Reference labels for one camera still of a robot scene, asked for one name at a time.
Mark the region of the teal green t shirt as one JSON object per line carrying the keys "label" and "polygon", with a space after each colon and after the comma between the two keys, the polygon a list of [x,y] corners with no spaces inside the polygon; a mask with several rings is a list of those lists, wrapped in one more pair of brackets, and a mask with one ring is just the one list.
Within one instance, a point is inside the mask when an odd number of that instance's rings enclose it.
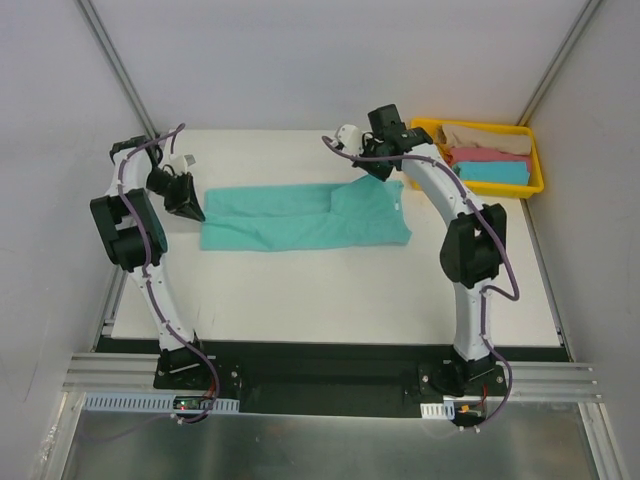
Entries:
{"label": "teal green t shirt", "polygon": [[284,252],[406,245],[403,184],[365,175],[350,183],[210,189],[203,251]]}

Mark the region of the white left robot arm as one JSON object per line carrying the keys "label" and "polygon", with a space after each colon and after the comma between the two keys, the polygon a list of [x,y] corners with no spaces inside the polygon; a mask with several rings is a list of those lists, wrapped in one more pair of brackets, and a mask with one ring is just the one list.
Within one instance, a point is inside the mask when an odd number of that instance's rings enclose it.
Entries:
{"label": "white left robot arm", "polygon": [[178,133],[174,130],[153,139],[140,135],[113,144],[109,158],[114,171],[109,188],[90,201],[106,254],[143,295],[163,355],[174,351],[192,354],[197,344],[197,334],[179,313],[170,290],[165,271],[169,244],[149,199],[151,193],[158,195],[171,215],[198,223],[205,220],[189,161],[175,154],[167,162],[163,160],[160,144],[167,141],[173,146]]}

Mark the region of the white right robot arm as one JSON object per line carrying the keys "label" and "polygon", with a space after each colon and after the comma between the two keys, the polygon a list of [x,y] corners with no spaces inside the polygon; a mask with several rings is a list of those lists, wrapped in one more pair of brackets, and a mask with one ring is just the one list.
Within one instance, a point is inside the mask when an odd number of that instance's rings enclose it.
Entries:
{"label": "white right robot arm", "polygon": [[457,392],[473,394],[486,381],[484,368],[476,362],[490,355],[487,302],[481,294],[504,262],[506,211],[499,204],[482,203],[446,163],[430,134],[422,127],[407,127],[394,104],[369,112],[368,119],[368,131],[338,128],[336,145],[356,158],[354,167],[380,181],[395,170],[406,174],[440,214],[446,234],[439,261],[454,286],[453,349],[463,361],[450,369],[450,382]]}

